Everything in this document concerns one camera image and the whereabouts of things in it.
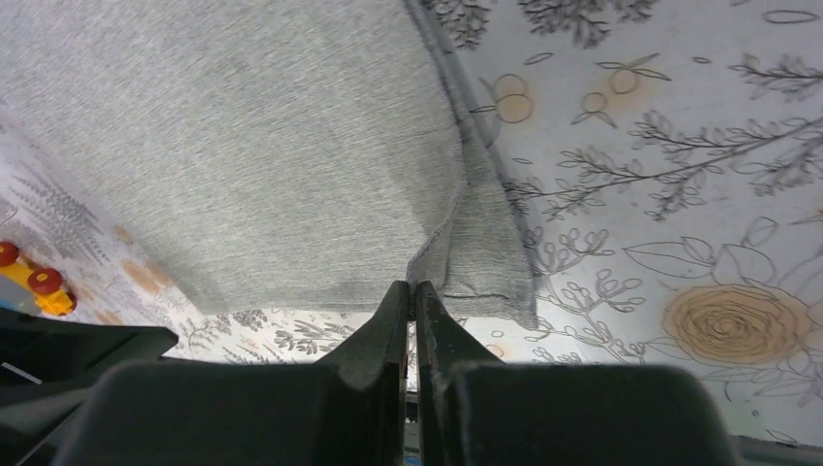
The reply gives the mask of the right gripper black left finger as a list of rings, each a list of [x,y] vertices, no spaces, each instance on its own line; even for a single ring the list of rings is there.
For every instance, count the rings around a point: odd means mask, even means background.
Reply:
[[[130,363],[93,387],[58,465],[399,465],[410,288],[314,363]]]

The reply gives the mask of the grey cloth napkin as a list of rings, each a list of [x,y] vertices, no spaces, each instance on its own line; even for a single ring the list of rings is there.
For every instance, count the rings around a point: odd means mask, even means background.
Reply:
[[[495,163],[410,1],[5,1],[1,96],[201,312],[394,281],[537,325]]]

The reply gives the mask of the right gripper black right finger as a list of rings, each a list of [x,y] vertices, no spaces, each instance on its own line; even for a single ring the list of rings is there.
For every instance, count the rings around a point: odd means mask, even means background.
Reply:
[[[414,292],[426,465],[736,465],[708,394],[667,366],[506,363]]]

